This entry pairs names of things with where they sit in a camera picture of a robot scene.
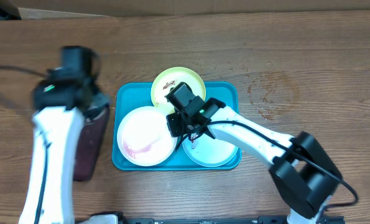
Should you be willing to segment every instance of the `robotic arm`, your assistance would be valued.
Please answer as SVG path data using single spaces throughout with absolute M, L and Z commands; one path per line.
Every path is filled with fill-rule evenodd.
M 98 116 L 108 104 L 92 74 L 95 54 L 83 47 L 65 47 L 62 67 L 33 92 L 34 151 L 30 183 L 19 223 L 75 222 L 72 180 L 75 154 L 87 119 Z M 247 120 L 223 102 L 204 102 L 185 84 L 177 85 L 166 98 L 175 107 L 167 116 L 173 137 L 207 134 L 230 142 L 259 159 L 269 170 L 283 200 L 291 208 L 289 224 L 315 224 L 342 179 L 339 170 L 313 136 L 301 133 L 294 138 Z M 297 172 L 298 160 L 309 161 Z M 119 214 L 101 213 L 84 223 L 117 224 Z

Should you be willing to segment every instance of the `brown stain on plate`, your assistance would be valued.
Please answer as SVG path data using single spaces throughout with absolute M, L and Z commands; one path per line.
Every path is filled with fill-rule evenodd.
M 275 120 L 293 110 L 293 102 L 300 99 L 296 82 L 285 72 L 260 72 L 248 86 L 247 94 L 259 116 L 266 120 Z

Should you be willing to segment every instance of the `wooden tabletop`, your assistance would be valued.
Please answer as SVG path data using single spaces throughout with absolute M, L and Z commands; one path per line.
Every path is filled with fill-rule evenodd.
M 0 64 L 43 72 L 59 48 L 84 45 L 102 59 L 99 84 L 114 99 L 127 82 L 188 67 L 238 91 L 240 113 L 267 128 L 315 135 L 359 193 L 333 209 L 370 223 L 370 11 L 0 21 Z M 32 153 L 30 92 L 38 78 L 0 72 L 0 223 L 15 223 Z M 112 113 L 93 178 L 73 184 L 76 217 L 244 218 L 285 215 L 261 162 L 243 153 L 231 171 L 123 172 L 111 162 Z M 352 200 L 339 187 L 334 202 Z

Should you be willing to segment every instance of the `blue tray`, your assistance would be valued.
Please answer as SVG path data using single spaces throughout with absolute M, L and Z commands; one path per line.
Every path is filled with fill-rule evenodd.
M 206 99 L 217 98 L 239 112 L 239 102 L 236 87 L 227 82 L 205 82 Z M 225 165 L 219 167 L 203 167 L 193 162 L 180 146 L 177 152 L 162 163 L 142 167 L 129 162 L 122 154 L 117 145 L 118 126 L 130 111 L 141 106 L 153 106 L 150 99 L 152 83 L 127 83 L 117 92 L 116 119 L 114 121 L 113 153 L 111 158 L 113 164 L 121 170 L 228 170 L 235 168 L 241 160 L 241 150 Z

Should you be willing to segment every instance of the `yellow plate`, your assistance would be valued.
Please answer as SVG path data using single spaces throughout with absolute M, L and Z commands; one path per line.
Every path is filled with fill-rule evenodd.
M 163 71 L 155 78 L 151 91 L 153 105 L 167 114 L 173 113 L 175 110 L 165 96 L 181 82 L 185 82 L 194 95 L 205 100 L 205 85 L 201 77 L 189 68 L 174 67 Z

